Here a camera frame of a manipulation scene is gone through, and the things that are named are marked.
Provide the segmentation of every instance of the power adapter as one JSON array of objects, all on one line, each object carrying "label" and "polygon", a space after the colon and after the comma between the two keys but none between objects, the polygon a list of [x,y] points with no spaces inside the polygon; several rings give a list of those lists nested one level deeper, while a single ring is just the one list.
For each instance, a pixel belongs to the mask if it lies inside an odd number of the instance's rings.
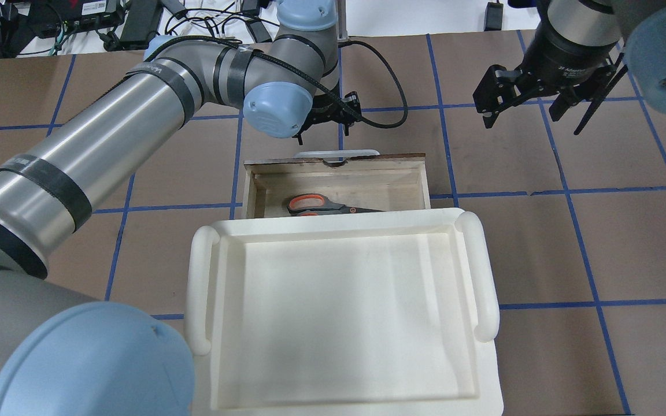
[{"label": "power adapter", "polygon": [[484,31],[502,31],[502,3],[488,2],[484,10]]}]

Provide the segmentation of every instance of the scissors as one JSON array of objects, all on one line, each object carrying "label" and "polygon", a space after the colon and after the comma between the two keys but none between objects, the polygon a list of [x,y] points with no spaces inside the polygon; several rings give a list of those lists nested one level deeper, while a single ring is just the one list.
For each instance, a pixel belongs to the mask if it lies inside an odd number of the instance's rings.
[{"label": "scissors", "polygon": [[325,195],[305,193],[297,195],[287,204],[289,213],[296,217],[329,216],[331,214],[381,213],[380,210],[368,210],[343,203],[331,202]]}]

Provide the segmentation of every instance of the plastic tray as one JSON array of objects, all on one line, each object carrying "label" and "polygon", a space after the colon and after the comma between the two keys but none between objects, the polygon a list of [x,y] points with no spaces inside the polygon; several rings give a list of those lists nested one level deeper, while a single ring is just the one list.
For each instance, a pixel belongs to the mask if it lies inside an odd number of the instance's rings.
[{"label": "plastic tray", "polygon": [[194,416],[502,414],[473,213],[220,221],[187,292]]}]

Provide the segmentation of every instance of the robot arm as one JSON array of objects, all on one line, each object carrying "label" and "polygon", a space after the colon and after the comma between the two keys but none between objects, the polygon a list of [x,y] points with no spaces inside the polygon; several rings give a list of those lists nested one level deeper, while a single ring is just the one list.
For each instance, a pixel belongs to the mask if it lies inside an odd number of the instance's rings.
[{"label": "robot arm", "polygon": [[511,106],[558,94],[549,109],[553,121],[581,101],[591,103],[579,134],[628,71],[620,68],[623,55],[615,62],[608,56],[621,36],[645,99],[666,113],[666,0],[539,0],[537,9],[541,21],[520,65],[490,66],[473,93],[485,127]]},{"label": "robot arm", "polygon": [[192,355],[179,334],[40,279],[47,257],[204,103],[242,109],[270,135],[299,134],[317,90],[338,84],[335,2],[285,0],[278,17],[268,55],[218,39],[170,40],[0,166],[0,414],[187,414]]},{"label": "robot arm", "polygon": [[[271,58],[335,86],[333,1],[287,0],[279,19]],[[0,166],[2,266],[44,278],[48,255],[206,102],[243,109],[249,124],[275,137],[299,132],[314,85],[260,51],[193,39],[162,45],[100,100]]]}]

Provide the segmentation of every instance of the tray handle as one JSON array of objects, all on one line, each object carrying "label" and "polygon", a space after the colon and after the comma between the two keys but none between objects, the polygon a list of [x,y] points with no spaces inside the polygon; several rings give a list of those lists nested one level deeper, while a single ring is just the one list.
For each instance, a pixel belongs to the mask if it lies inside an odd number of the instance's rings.
[{"label": "tray handle", "polygon": [[357,156],[378,156],[380,153],[372,149],[360,150],[322,150],[312,152],[299,152],[294,155],[295,159],[299,158],[355,158]]},{"label": "tray handle", "polygon": [[474,327],[474,337],[480,342],[490,342],[497,337],[497,330],[500,328],[500,306],[497,303],[495,282],[492,277],[482,222],[474,213],[465,211],[457,218],[456,228],[464,235],[469,271],[474,287],[474,299],[478,313],[478,324]]},{"label": "tray handle", "polygon": [[194,355],[208,355],[212,349],[212,343],[206,334],[207,296],[212,246],[219,242],[220,235],[211,226],[200,227],[192,239],[184,330],[187,332],[187,343]]}]

